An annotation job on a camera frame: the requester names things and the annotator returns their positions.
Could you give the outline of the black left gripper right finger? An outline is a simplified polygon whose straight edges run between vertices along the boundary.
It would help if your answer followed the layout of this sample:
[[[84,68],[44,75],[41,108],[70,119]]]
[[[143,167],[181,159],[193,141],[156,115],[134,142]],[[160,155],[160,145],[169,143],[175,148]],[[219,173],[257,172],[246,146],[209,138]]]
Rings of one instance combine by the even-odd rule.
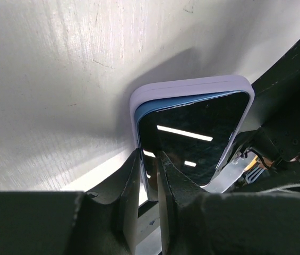
[[[209,193],[157,156],[163,254],[300,254],[300,168]]]

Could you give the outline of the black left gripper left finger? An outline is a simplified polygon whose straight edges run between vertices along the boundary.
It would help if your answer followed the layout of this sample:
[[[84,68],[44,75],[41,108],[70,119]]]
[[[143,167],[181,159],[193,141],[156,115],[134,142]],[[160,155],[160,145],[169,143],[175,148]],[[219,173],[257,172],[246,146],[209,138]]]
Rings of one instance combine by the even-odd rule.
[[[0,192],[0,254],[134,254],[140,152],[89,191]]]

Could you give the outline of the black phone blue edge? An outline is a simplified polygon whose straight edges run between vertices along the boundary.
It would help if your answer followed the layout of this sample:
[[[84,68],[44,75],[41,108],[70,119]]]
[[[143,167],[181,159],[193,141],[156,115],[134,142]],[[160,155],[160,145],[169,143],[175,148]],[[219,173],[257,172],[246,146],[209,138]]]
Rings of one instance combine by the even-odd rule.
[[[154,186],[163,151],[193,182],[211,181],[247,108],[244,91],[151,100],[135,111],[145,179]]]

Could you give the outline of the lavender phone case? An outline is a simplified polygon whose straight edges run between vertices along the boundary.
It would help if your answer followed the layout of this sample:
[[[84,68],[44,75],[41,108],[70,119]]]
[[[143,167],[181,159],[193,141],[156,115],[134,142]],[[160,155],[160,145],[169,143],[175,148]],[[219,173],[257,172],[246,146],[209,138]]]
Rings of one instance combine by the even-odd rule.
[[[226,149],[226,153],[222,161],[220,162],[219,167],[216,169],[216,172],[218,170],[221,170],[227,163],[227,159],[232,150],[232,144],[240,130],[240,127],[254,99],[254,90],[252,86],[250,85],[250,83],[246,78],[239,75],[225,75],[225,76],[214,76],[214,77],[207,77],[207,78],[187,79],[187,80],[178,80],[178,81],[157,82],[157,83],[147,84],[136,89],[136,91],[132,93],[130,98],[132,132],[133,132],[133,138],[136,147],[140,149],[138,144],[138,132],[137,132],[137,127],[135,122],[135,111],[143,103],[146,103],[151,100],[164,99],[164,98],[194,96],[194,95],[211,94],[211,93],[213,94],[213,93],[231,92],[231,91],[247,92],[250,99],[247,104],[247,108],[235,131],[235,137],[231,139],[230,145],[228,149]],[[144,171],[142,167],[142,152],[141,152],[141,177],[143,180],[143,186],[147,193],[148,199],[150,201],[156,201],[158,199],[157,177],[155,178],[154,181],[155,185],[150,186],[144,176]]]

